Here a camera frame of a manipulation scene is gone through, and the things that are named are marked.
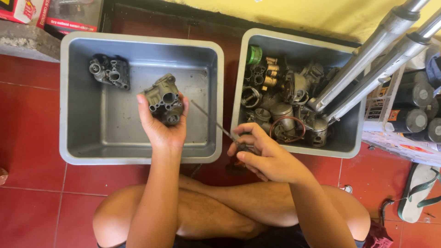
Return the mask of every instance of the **red tile floor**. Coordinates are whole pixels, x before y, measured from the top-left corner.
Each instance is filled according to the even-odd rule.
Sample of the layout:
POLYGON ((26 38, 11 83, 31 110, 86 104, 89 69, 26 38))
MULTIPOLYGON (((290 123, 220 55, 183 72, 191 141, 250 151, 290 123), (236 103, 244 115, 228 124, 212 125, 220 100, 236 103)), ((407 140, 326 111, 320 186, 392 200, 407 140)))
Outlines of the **red tile floor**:
MULTIPOLYGON (((225 53, 224 127, 230 128, 241 36, 244 30, 151 14, 119 6, 114 33, 214 41, 225 53)), ((148 165, 74 166, 58 153, 59 64, 0 56, 0 167, 9 171, 0 187, 0 246, 4 248, 95 248, 91 219, 101 200, 130 184, 145 183, 148 165)), ((230 176, 224 136, 223 153, 195 175, 210 185, 258 181, 252 173, 230 176)), ((378 218, 385 198, 399 199, 410 162, 362 143, 352 159, 294 154, 322 184, 351 185, 353 195, 378 218)), ((193 165, 183 165, 188 174, 193 165)), ((435 185, 431 195, 441 194, 435 185)), ((441 233, 441 207, 424 209, 418 223, 401 221, 397 204, 386 211, 392 247, 435 247, 441 233)))

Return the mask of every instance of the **red cloth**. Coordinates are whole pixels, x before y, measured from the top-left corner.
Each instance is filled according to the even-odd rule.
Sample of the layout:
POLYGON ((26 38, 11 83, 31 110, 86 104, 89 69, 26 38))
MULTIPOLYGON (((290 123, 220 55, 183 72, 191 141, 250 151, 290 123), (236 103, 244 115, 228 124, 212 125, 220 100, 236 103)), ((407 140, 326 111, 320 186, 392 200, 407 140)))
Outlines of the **red cloth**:
POLYGON ((363 248, 389 248, 392 243, 393 240, 387 235, 386 228, 371 220, 363 248))

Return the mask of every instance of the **flip flop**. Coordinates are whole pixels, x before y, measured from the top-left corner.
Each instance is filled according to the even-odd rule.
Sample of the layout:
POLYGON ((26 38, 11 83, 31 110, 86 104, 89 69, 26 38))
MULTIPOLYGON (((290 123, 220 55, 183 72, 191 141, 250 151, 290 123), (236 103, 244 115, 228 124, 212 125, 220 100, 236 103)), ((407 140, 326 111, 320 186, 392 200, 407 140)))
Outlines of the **flip flop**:
POLYGON ((438 180, 441 183, 440 168, 436 166, 413 164, 404 189, 403 199, 398 206, 398 216, 409 223, 418 221, 422 209, 441 201, 441 196, 426 199, 438 180))

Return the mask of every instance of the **crossed legs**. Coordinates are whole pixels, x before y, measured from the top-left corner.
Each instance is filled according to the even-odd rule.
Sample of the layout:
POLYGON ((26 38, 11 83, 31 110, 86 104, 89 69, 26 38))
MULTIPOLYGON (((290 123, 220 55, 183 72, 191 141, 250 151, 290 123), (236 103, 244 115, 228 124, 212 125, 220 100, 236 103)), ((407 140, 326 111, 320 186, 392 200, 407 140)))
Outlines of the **crossed legs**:
MULTIPOLYGON (((364 240, 370 227, 367 210, 350 194, 322 185, 334 207, 346 220, 354 239, 364 240)), ((108 196, 93 217, 98 244, 110 248, 124 243, 145 185, 132 185, 108 196)), ((298 224, 286 183, 260 182, 213 187, 180 175, 176 234, 187 239, 232 237, 250 239, 268 226, 298 224)))

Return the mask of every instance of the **battery charger box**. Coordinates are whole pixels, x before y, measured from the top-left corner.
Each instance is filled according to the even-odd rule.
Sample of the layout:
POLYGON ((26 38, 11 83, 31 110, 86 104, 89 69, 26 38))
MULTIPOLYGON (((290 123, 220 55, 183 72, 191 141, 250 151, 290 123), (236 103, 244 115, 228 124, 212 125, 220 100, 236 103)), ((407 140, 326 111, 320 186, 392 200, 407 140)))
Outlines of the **battery charger box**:
POLYGON ((44 28, 51 0, 0 0, 0 18, 44 28))
POLYGON ((62 34, 109 33, 114 7, 114 0, 52 0, 46 24, 62 34))

